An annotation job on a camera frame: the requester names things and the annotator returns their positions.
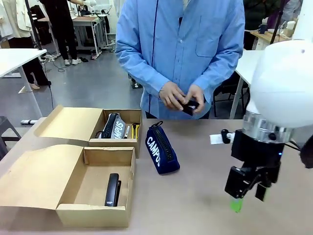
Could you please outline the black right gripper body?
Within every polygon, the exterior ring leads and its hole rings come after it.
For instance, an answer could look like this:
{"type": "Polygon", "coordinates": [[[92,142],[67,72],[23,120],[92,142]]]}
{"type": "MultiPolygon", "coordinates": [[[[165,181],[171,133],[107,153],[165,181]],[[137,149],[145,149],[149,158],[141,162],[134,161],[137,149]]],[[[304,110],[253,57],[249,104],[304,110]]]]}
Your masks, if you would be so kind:
{"type": "Polygon", "coordinates": [[[240,171],[244,181],[275,184],[278,181],[284,147],[283,143],[257,141],[242,130],[236,130],[231,156],[243,162],[240,171]]]}

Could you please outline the person's left hand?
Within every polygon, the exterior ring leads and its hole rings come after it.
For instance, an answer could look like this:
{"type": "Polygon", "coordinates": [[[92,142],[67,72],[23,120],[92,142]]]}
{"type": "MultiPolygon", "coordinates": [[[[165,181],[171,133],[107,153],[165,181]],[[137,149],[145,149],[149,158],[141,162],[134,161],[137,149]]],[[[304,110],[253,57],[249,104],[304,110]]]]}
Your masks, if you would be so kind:
{"type": "Polygon", "coordinates": [[[187,95],[185,96],[184,103],[187,104],[191,99],[196,100],[199,104],[198,107],[193,111],[194,114],[200,113],[204,108],[204,95],[203,90],[197,85],[191,85],[187,95]]]}

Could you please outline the person's right hand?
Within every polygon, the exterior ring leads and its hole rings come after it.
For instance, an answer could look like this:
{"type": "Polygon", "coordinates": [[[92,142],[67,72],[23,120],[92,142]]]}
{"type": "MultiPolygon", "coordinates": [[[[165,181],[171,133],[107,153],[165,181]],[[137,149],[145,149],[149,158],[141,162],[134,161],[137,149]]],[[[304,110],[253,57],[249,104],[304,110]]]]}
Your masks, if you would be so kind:
{"type": "Polygon", "coordinates": [[[164,84],[159,91],[159,97],[163,104],[170,110],[182,111],[185,103],[185,94],[176,83],[171,81],[164,84]]]}

